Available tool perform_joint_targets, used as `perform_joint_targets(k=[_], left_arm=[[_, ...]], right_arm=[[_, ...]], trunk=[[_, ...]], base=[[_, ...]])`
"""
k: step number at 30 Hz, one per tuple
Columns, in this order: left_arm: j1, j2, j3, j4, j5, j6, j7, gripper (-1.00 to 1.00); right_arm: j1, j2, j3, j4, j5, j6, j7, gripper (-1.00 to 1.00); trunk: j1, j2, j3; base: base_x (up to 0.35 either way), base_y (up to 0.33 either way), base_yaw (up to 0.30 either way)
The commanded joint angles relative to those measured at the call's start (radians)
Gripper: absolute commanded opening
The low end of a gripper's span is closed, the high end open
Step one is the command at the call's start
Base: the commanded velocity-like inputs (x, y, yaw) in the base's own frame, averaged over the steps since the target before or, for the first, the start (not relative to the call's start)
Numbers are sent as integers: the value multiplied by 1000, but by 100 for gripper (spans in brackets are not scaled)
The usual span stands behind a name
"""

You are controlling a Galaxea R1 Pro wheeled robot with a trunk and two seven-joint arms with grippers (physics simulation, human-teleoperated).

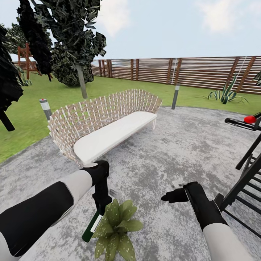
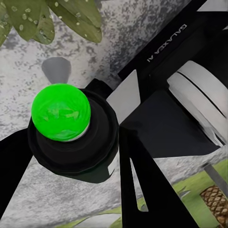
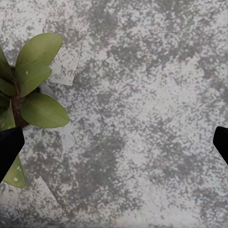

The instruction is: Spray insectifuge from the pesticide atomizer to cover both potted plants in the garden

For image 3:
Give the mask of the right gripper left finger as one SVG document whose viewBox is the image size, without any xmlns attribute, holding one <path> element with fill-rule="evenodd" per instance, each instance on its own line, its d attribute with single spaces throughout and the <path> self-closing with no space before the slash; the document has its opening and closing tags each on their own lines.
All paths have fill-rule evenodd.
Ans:
<svg viewBox="0 0 228 228">
<path fill-rule="evenodd" d="M 20 126 L 0 132 L 0 182 L 25 144 Z"/>
</svg>

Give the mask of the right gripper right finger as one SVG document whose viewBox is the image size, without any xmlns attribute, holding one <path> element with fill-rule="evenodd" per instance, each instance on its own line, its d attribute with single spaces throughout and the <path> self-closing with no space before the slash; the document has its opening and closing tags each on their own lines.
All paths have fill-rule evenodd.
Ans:
<svg viewBox="0 0 228 228">
<path fill-rule="evenodd" d="M 228 165 L 228 128 L 222 126 L 216 128 L 213 144 Z"/>
</svg>

